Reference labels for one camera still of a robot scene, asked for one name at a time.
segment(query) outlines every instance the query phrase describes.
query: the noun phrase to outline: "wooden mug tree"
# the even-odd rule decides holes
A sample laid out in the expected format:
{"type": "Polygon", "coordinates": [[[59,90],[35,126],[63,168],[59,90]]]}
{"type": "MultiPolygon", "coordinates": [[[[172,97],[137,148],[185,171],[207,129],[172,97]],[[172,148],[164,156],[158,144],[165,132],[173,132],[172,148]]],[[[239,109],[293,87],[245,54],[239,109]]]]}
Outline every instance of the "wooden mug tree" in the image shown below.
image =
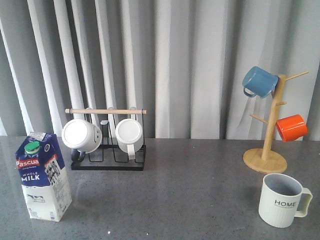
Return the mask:
{"type": "Polygon", "coordinates": [[[283,173],[287,169],[287,161],[285,158],[279,153],[271,150],[272,141],[275,135],[276,122],[279,116],[279,108],[281,105],[287,104],[286,101],[282,101],[286,81],[300,77],[308,72],[309,71],[304,71],[290,77],[286,77],[286,75],[278,76],[279,80],[274,93],[272,94],[273,100],[271,103],[268,121],[254,114],[250,114],[251,117],[267,124],[267,129],[263,148],[252,148],[243,154],[243,161],[249,168],[264,174],[283,173]]]}

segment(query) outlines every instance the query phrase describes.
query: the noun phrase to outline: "curtain fold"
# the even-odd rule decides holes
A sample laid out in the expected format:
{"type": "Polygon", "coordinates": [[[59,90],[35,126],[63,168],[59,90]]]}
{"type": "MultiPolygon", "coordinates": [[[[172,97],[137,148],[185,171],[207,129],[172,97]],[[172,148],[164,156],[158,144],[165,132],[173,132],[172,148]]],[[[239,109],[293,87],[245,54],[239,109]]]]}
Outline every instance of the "curtain fold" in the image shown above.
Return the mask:
{"type": "MultiPolygon", "coordinates": [[[[302,115],[304,139],[320,140],[317,0],[0,3],[0,135],[60,136],[84,118],[66,108],[135,108],[147,109],[149,138],[264,139],[249,114],[268,120],[272,97],[249,98],[242,86],[259,66],[309,70],[286,83],[279,117],[302,115]]],[[[91,117],[98,126],[113,118],[91,117]]],[[[126,117],[115,116],[112,134],[126,117]]]]}

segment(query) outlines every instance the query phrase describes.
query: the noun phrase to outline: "gray speckled countertop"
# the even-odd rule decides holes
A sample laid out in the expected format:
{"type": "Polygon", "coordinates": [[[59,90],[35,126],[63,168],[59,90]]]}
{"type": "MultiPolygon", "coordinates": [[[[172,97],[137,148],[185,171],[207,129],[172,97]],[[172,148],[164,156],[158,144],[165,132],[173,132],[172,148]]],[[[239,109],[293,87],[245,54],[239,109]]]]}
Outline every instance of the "gray speckled countertop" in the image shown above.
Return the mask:
{"type": "Polygon", "coordinates": [[[1,240],[320,238],[320,142],[273,143],[285,174],[313,193],[308,215],[282,229],[259,217],[264,174],[242,160],[263,141],[146,139],[144,171],[84,171],[59,139],[72,203],[52,222],[29,218],[14,155],[24,138],[0,137],[1,240]]]}

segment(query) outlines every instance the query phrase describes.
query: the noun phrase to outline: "wooden stand base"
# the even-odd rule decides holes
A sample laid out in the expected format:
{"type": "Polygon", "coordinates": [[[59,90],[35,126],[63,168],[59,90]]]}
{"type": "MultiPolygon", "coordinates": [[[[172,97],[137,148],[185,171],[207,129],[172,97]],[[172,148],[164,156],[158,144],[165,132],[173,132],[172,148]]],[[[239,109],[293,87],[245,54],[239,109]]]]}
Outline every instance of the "wooden stand base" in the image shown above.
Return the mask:
{"type": "Polygon", "coordinates": [[[287,161],[279,153],[270,151],[267,160],[262,160],[262,148],[252,148],[243,154],[244,163],[251,169],[263,173],[283,173],[287,169],[287,161]]]}

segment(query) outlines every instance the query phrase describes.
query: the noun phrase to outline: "milk carton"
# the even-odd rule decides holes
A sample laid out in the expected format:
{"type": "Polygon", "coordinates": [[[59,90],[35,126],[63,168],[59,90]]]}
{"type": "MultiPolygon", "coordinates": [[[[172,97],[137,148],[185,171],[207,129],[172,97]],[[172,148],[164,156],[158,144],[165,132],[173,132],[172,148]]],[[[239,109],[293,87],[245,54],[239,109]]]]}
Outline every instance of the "milk carton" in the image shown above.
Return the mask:
{"type": "Polygon", "coordinates": [[[72,200],[57,136],[30,133],[15,158],[30,218],[59,222],[72,200]]]}

